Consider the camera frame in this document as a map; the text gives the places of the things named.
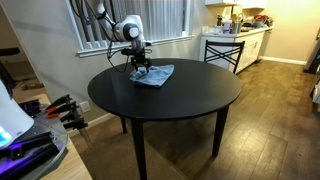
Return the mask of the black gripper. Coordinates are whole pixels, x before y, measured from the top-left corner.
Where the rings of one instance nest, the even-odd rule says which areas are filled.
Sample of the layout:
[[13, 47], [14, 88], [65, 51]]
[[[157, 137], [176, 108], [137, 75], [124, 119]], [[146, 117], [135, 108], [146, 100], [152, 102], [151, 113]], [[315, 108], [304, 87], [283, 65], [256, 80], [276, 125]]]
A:
[[130, 56], [131, 57], [131, 65], [135, 68], [138, 68], [138, 65], [141, 64], [146, 68], [151, 66], [151, 61], [149, 58], [145, 57], [145, 49], [128, 49], [124, 48], [121, 51], [122, 55]]

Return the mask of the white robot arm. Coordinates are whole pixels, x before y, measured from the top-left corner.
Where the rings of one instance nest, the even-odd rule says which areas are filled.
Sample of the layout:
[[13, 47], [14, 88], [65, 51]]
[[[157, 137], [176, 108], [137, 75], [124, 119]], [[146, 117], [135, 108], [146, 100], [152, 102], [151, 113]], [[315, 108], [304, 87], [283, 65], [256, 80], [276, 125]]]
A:
[[145, 47], [152, 43], [144, 38], [142, 20], [139, 15], [127, 15], [122, 22], [114, 22], [108, 15], [103, 0], [97, 6], [98, 20], [104, 20], [103, 29], [106, 36], [113, 42], [130, 42], [130, 48], [124, 48], [122, 55], [131, 57], [131, 64], [138, 68], [142, 64], [146, 69], [151, 67], [151, 61], [145, 57]]

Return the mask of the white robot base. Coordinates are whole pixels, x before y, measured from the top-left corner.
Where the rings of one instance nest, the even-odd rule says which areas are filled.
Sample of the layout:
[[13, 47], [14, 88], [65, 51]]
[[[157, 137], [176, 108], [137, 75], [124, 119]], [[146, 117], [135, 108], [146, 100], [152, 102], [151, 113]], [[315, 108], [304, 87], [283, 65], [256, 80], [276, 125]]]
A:
[[0, 81], [0, 148], [4, 149], [26, 133], [34, 124]]

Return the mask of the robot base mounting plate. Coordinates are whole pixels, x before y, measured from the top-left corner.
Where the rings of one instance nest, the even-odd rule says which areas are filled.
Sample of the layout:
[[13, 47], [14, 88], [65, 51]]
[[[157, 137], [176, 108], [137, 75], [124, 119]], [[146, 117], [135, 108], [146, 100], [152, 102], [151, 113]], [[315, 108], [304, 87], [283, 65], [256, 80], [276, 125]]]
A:
[[21, 103], [34, 124], [1, 150], [0, 180], [37, 180], [56, 170], [68, 153], [68, 135], [59, 118], [47, 118], [47, 104]]

